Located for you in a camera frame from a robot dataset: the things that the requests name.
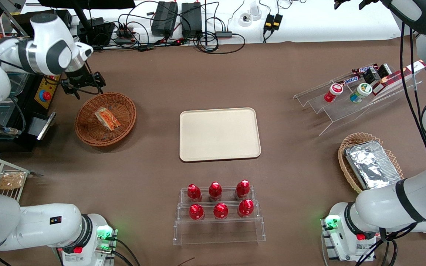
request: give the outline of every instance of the acrylic display stand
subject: acrylic display stand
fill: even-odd
[[[186,195],[187,188],[181,189],[174,221],[174,245],[265,241],[264,219],[254,187],[251,186],[247,196],[254,202],[254,213],[244,218],[237,214],[241,201],[235,199],[235,189],[236,187],[223,187],[222,200],[218,202],[209,200],[208,187],[200,188],[201,202],[191,202]],[[226,219],[215,219],[213,215],[213,208],[219,202],[228,207]],[[204,219],[191,219],[189,209],[192,204],[203,207]]]
[[[331,84],[349,79],[353,76],[354,74],[351,72],[344,74],[343,76],[334,78],[329,82],[323,83],[320,86],[316,86],[294,96],[294,99],[297,99],[302,107],[310,105],[315,113],[318,114],[324,112],[330,119],[331,122],[329,125],[326,126],[318,136],[339,128],[340,126],[344,126],[347,123],[360,118],[365,113],[370,113],[371,111],[397,101],[401,97],[405,97],[403,86],[400,85],[399,87],[392,89],[389,93],[384,92],[384,94],[377,94],[376,96],[371,94],[364,98],[361,103],[355,104],[349,99],[349,96],[354,92],[359,84],[365,83],[365,80],[361,77],[358,81],[344,85],[343,93],[336,97],[335,101],[332,103],[325,101],[323,97],[328,92]],[[412,79],[409,79],[406,84],[408,89],[413,88]]]

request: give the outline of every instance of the wicker basket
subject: wicker basket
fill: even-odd
[[[100,107],[110,110],[121,126],[110,131],[95,116]],[[84,143],[103,147],[120,141],[131,131],[136,121],[136,106],[121,93],[107,92],[88,100],[81,107],[75,120],[75,132]]]
[[[353,146],[355,144],[365,143],[367,141],[378,141],[379,144],[382,146],[382,141],[379,138],[376,138],[368,133],[354,133],[346,137],[343,142],[341,143],[341,146],[338,149],[338,161],[339,165],[341,167],[341,170],[343,170],[343,173],[345,174],[346,180],[348,180],[348,183],[353,187],[356,192],[361,193],[362,187],[357,179],[355,173],[351,169],[348,160],[346,160],[345,157],[345,148],[349,146]],[[400,169],[399,164],[397,163],[397,159],[392,154],[390,150],[385,150],[385,153],[387,154],[387,157],[389,157],[390,161],[394,165],[395,169],[397,170],[398,174],[400,175],[401,179],[404,179],[404,176],[402,175],[402,170]]]

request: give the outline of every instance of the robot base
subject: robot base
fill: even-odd
[[[114,237],[116,230],[113,230],[103,216],[99,214],[88,214],[88,217],[93,223],[93,232],[90,240],[81,253],[67,254],[62,252],[64,266],[104,266],[105,262],[107,262],[107,265],[112,262],[112,256],[96,253],[95,248],[97,246],[112,247],[112,241],[98,239],[98,235]]]
[[[328,257],[330,259],[358,261],[363,254],[369,252],[369,247],[376,243],[376,237],[361,241],[356,238],[345,222],[345,207],[347,205],[348,203],[346,202],[335,204],[331,208],[330,214],[325,219],[321,219],[321,224],[325,231],[323,235],[325,240],[331,240],[332,247],[329,241],[325,241],[327,242]],[[371,254],[365,261],[373,260],[374,254]]]

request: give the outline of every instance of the brown table surface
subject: brown table surface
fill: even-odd
[[[89,63],[105,77],[105,91],[124,93],[136,104],[132,133],[112,147],[85,145],[75,134],[74,121],[91,96],[82,95],[79,101],[59,88],[52,103],[56,125],[41,145],[32,153],[3,153],[2,158],[45,175],[27,180],[21,205],[66,202],[81,212],[101,214],[119,229],[120,239],[143,266],[176,266],[193,256],[185,266],[321,266],[319,219],[335,203],[357,196],[338,165],[343,138],[355,132],[380,138],[397,157],[405,177],[426,168],[423,144],[405,98],[321,137],[324,114],[315,115],[293,99],[296,93],[370,62],[387,62],[398,69],[399,40],[247,44],[228,55],[186,47],[95,53]],[[419,85],[424,106],[426,75],[419,76],[424,81]],[[240,107],[257,113],[262,147],[258,158],[180,160],[182,111]],[[172,245],[181,187],[208,186],[213,180],[235,185],[242,178],[257,189],[266,242]],[[398,244],[396,265],[426,265],[426,234],[409,234]],[[376,262],[366,265],[380,265],[383,249]],[[58,265],[47,247],[0,256],[14,266]]]

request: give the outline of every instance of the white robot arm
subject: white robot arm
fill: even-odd
[[[335,8],[348,0],[335,0]],[[360,9],[379,0],[363,0]],[[426,36],[426,0],[380,0],[412,29]],[[422,111],[426,133],[426,106]],[[359,261],[377,233],[404,228],[426,233],[426,170],[386,187],[365,190],[355,202],[335,204],[323,221],[340,260]]]
[[[66,93],[76,93],[80,86],[104,86],[101,75],[91,75],[85,66],[93,48],[73,42],[57,15],[35,15],[31,24],[33,40],[0,40],[0,102],[10,94],[6,71],[44,75],[65,72],[68,80],[62,87]],[[19,207],[14,199],[0,195],[0,251],[49,246],[63,250],[65,266],[103,265],[105,256],[95,250],[109,242],[99,239],[101,235],[112,237],[113,230],[98,214],[81,214],[72,204]]]
[[[10,94],[10,80],[6,72],[59,75],[65,72],[68,79],[61,82],[67,94],[80,98],[77,88],[96,86],[98,92],[105,86],[99,72],[91,75],[85,61],[93,48],[73,42],[64,22],[55,14],[38,14],[31,17],[34,39],[5,37],[0,40],[0,103]]]

